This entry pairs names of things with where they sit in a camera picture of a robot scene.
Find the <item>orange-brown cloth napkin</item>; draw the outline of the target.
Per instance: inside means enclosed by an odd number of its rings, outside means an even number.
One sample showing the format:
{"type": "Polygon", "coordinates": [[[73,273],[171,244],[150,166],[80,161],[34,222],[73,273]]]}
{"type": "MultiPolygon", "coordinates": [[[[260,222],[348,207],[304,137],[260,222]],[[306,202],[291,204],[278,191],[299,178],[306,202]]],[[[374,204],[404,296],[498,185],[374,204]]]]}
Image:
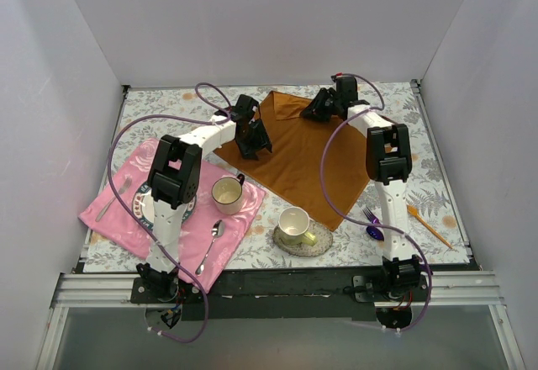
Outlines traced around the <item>orange-brown cloth napkin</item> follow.
{"type": "Polygon", "coordinates": [[[215,154],[334,231],[343,218],[324,198],[319,167],[324,167],[324,183],[331,201],[339,211],[348,214],[370,182],[366,138],[346,126],[331,142],[327,155],[322,156],[341,119],[333,117],[328,123],[303,119],[299,114],[308,104],[307,98],[270,92],[261,103],[261,118],[272,153],[262,150],[257,153],[258,160],[246,160],[231,141],[215,154]]]}

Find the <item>purple fork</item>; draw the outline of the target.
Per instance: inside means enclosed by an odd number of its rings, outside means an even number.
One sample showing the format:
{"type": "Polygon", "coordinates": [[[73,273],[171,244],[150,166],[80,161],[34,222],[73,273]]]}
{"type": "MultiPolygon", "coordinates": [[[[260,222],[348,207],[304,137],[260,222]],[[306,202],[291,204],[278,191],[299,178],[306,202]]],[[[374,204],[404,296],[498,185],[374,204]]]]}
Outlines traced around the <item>purple fork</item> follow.
{"type": "Polygon", "coordinates": [[[380,219],[368,207],[365,207],[362,211],[371,223],[380,224],[380,219]]]}

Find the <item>orange plastic utensil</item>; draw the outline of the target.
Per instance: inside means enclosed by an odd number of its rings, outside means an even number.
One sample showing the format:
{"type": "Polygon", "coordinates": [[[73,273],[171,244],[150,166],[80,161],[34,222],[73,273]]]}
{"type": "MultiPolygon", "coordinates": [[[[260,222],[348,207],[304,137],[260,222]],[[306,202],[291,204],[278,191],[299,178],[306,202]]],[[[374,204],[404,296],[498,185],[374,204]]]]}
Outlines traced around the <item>orange plastic utensil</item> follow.
{"type": "Polygon", "coordinates": [[[412,217],[418,220],[438,241],[442,242],[449,249],[453,249],[453,246],[419,215],[419,211],[414,206],[407,205],[407,211],[412,217]]]}

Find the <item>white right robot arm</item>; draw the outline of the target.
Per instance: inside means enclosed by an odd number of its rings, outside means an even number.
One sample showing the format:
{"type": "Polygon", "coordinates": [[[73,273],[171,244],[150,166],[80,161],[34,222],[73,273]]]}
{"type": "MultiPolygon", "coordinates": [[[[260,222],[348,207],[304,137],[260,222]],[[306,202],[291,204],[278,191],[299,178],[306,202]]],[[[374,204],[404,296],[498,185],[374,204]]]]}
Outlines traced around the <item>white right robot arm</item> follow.
{"type": "Polygon", "coordinates": [[[334,85],[322,87],[301,112],[304,119],[328,122],[339,117],[343,122],[331,134],[333,140],[344,127],[355,128],[366,138],[367,175],[374,183],[381,204],[382,269],[377,279],[361,287],[363,293],[380,293],[399,300],[417,288],[421,278],[419,252],[409,239],[406,204],[407,181],[412,171],[409,130],[382,116],[385,103],[381,92],[366,78],[352,73],[331,77],[334,85]],[[380,97],[380,106],[359,98],[358,81],[369,85],[380,97]]]}

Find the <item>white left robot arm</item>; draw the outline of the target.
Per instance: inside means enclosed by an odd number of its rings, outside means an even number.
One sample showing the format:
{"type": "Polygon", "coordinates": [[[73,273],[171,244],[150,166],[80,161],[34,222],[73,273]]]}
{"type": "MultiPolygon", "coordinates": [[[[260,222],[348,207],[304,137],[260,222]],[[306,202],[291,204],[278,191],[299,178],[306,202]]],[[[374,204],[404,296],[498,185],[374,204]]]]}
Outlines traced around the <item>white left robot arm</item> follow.
{"type": "Polygon", "coordinates": [[[246,160],[255,160],[263,149],[272,151],[260,103],[250,96],[241,94],[236,105],[217,112],[208,126],[193,130],[184,139],[164,135],[159,140],[147,180],[153,198],[154,240],[146,263],[136,269],[145,290],[162,303],[178,295],[182,216],[196,196],[202,160],[232,140],[246,160]]]}

